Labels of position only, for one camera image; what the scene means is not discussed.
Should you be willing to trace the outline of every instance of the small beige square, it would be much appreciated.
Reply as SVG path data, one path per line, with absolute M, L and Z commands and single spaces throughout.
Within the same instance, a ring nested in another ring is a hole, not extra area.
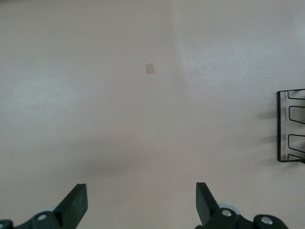
M 147 74 L 154 73 L 153 63 L 145 65 Z

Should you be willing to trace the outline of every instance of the metal screw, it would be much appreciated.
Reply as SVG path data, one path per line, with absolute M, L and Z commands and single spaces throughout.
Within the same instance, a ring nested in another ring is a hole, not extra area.
M 222 212 L 221 212 L 224 216 L 227 216 L 227 217 L 230 217 L 230 216 L 232 216 L 232 213 L 229 211 L 229 210 L 227 210 L 227 209 L 225 209 L 225 210 L 222 210 Z
M 268 217 L 262 217 L 262 222 L 268 225 L 273 224 L 273 221 Z
M 37 217 L 37 220 L 44 220 L 45 218 L 47 218 L 48 216 L 46 214 L 40 215 Z

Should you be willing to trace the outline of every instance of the black plastic frame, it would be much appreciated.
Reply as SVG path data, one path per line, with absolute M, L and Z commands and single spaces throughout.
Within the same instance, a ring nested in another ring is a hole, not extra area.
M 282 125 L 282 121 L 281 121 L 281 93 L 285 93 L 287 92 L 287 98 L 291 99 L 291 100 L 305 100 L 305 98 L 297 98 L 297 97 L 291 97 L 289 92 L 298 92 L 298 91 L 305 91 L 305 89 L 294 89 L 294 90 L 284 90 L 284 91 L 278 91 L 277 92 L 277 160 L 280 162 L 301 162 L 305 164 L 305 151 L 302 150 L 298 150 L 295 149 L 293 147 L 290 146 L 290 136 L 300 136 L 300 137 L 305 137 L 305 135 L 293 135 L 293 134 L 289 134 L 288 135 L 288 140 L 287 140 L 287 146 L 289 149 L 292 149 L 294 151 L 298 151 L 304 154 L 304 157 L 301 156 L 297 156 L 294 154 L 288 154 L 287 155 L 287 159 L 286 160 L 282 160 L 282 155 L 281 155 L 281 143 L 282 143 L 282 133 L 281 133 L 281 125 Z M 297 122 L 297 123 L 301 123 L 301 124 L 305 124 L 304 122 L 298 121 L 298 120 L 294 120 L 291 118 L 291 108 L 295 107 L 295 108 L 305 108 L 305 106 L 289 106 L 288 108 L 288 112 L 289 112 L 289 120 L 293 121 L 293 122 Z

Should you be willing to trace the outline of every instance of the screw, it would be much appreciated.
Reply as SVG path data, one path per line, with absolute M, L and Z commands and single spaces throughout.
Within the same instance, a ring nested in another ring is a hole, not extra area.
M 222 210 L 222 212 L 221 212 L 224 216 L 227 216 L 227 217 L 230 217 L 230 216 L 232 216 L 232 213 L 229 211 L 229 210 L 227 210 L 227 209 L 225 209 L 225 210 Z
M 273 224 L 272 220 L 268 217 L 262 217 L 262 222 L 268 225 Z
M 45 218 L 47 218 L 48 216 L 46 214 L 40 215 L 37 217 L 37 220 L 44 220 Z

